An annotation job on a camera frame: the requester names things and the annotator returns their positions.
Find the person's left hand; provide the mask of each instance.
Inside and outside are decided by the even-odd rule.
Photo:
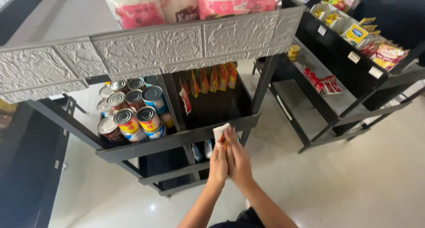
[[[228,171],[229,167],[223,144],[221,142],[215,142],[215,147],[210,158],[210,176],[207,185],[210,184],[211,187],[221,191],[224,187]]]

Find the glossy floor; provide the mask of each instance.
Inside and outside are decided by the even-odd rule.
[[[250,92],[259,74],[252,60],[238,71]],[[75,117],[96,131],[99,85],[70,93],[88,114]],[[423,227],[425,217],[425,98],[386,118],[351,142],[307,150],[268,91],[246,149],[255,180],[301,228]],[[204,186],[159,196],[74,136],[69,139],[52,228],[175,227]],[[245,207],[231,180],[210,225],[234,220]]]

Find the shelf label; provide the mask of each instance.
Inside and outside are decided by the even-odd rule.
[[[359,62],[360,60],[360,56],[358,56],[356,53],[354,53],[353,51],[351,51],[351,53],[348,55],[348,58],[351,59],[354,63],[357,64],[357,62]]]
[[[277,95],[276,98],[278,98],[278,101],[279,101],[280,105],[282,106],[282,109],[284,110],[285,114],[288,116],[288,118],[290,119],[290,121],[292,121],[292,117],[288,113],[288,110],[286,110],[286,108],[284,106],[284,103],[282,103],[282,100],[280,100],[279,95]]]
[[[377,68],[375,68],[375,67],[372,67],[372,68],[369,70],[369,73],[370,73],[371,75],[373,75],[373,77],[375,77],[375,78],[377,78],[377,79],[379,79],[379,78],[381,77],[381,75],[383,75],[383,74],[384,74],[382,71],[380,71],[379,69],[377,69]]]
[[[325,29],[325,27],[323,27],[323,25],[320,25],[320,27],[317,30],[317,32],[319,32],[319,34],[321,34],[323,36],[326,33],[326,29]]]

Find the person's right hand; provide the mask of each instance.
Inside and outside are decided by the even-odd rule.
[[[245,149],[239,144],[235,128],[228,127],[224,131],[227,144],[227,164],[229,176],[239,189],[243,190],[254,184],[251,162]]]

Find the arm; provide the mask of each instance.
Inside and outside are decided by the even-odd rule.
[[[297,225],[263,192],[252,178],[249,156],[239,144],[234,128],[224,132],[229,175],[249,200],[266,228],[298,228]]]
[[[207,227],[215,203],[224,187],[227,173],[226,152],[222,144],[216,143],[210,158],[210,176],[207,184],[192,208],[177,226],[178,228]]]

